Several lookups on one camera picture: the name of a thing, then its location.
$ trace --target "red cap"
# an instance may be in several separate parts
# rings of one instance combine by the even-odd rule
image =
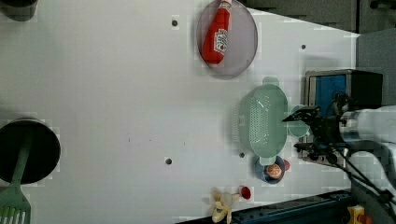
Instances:
[[[365,215],[358,216],[358,221],[362,224],[373,224],[373,220],[371,219],[371,217],[367,217]]]
[[[250,196],[251,196],[251,194],[250,194],[250,189],[249,189],[248,187],[242,187],[241,192],[240,192],[240,195],[241,195],[244,199],[248,200],[248,199],[250,198]]]

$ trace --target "small cup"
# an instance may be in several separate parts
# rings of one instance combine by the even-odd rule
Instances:
[[[35,15],[38,0],[1,0],[4,14],[14,21],[29,21]]]
[[[303,108],[304,105],[293,105],[289,107],[289,115]],[[294,137],[304,137],[309,135],[309,126],[302,120],[288,122],[288,134]]]

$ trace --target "blue object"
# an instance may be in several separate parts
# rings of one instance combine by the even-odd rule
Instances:
[[[347,76],[323,76],[317,77],[317,88],[315,96],[315,105],[320,107],[322,117],[326,116],[326,110],[332,103],[337,94],[344,95],[347,89]],[[327,116],[332,116],[333,110],[329,109]]]

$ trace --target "gray plate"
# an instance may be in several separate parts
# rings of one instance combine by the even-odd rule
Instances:
[[[210,23],[213,21],[220,0],[210,3],[202,12],[197,24],[196,39],[200,55]],[[233,78],[243,73],[253,62],[257,50],[257,28],[248,9],[233,1],[227,50],[221,63],[208,64],[219,78]]]

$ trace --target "dark floor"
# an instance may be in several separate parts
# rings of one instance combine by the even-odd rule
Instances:
[[[371,9],[374,0],[240,0],[255,8],[303,21],[310,21],[358,34],[396,27],[396,10],[381,4]]]

